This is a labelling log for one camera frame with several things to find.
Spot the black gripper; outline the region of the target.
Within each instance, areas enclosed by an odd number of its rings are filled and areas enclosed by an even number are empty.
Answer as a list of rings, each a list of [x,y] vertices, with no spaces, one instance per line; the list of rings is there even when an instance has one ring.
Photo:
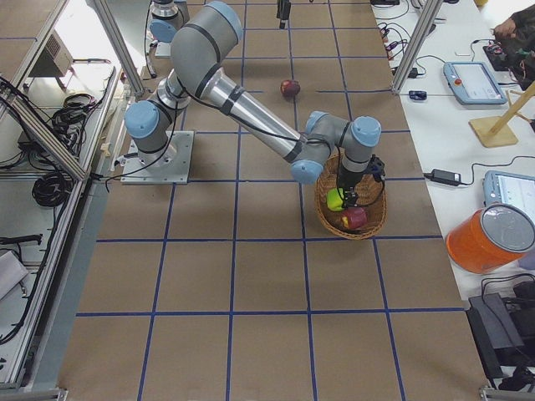
[[[343,165],[337,168],[336,190],[342,198],[344,209],[358,206],[359,195],[354,188],[362,180],[363,176],[363,172],[350,171]]]
[[[279,23],[280,29],[285,29],[288,24],[288,18],[291,11],[291,1],[290,0],[277,0],[277,18],[281,19]]]

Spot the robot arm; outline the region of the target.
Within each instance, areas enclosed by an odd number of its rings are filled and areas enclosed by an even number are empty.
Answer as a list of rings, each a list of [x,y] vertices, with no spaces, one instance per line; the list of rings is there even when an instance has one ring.
[[[237,39],[242,39],[241,22],[230,6],[222,1],[212,1],[207,6],[219,12],[230,23]],[[186,1],[152,1],[149,10],[150,32],[161,43],[171,43],[176,32],[190,20]]]
[[[304,134],[292,129],[226,75],[221,63],[242,35],[239,17],[222,1],[208,3],[188,22],[171,28],[170,75],[149,99],[125,112],[125,126],[140,158],[153,165],[166,154],[171,143],[167,128],[195,100],[233,119],[279,154],[301,184],[315,183],[331,153],[342,150],[336,183],[327,193],[328,207],[331,211],[365,207],[359,182],[367,175],[385,182],[384,164],[373,153],[380,140],[380,122],[369,116],[349,121],[314,111]]]

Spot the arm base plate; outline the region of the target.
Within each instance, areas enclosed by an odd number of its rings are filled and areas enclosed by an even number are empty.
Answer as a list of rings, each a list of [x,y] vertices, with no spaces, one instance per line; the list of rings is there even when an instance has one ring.
[[[159,42],[155,46],[154,55],[156,58],[169,58],[171,56],[171,45],[169,43]]]
[[[123,163],[120,181],[126,185],[186,185],[189,178],[191,153],[195,132],[166,131],[171,140],[163,150],[154,154],[139,152],[134,140],[130,141],[130,153],[135,156]]]

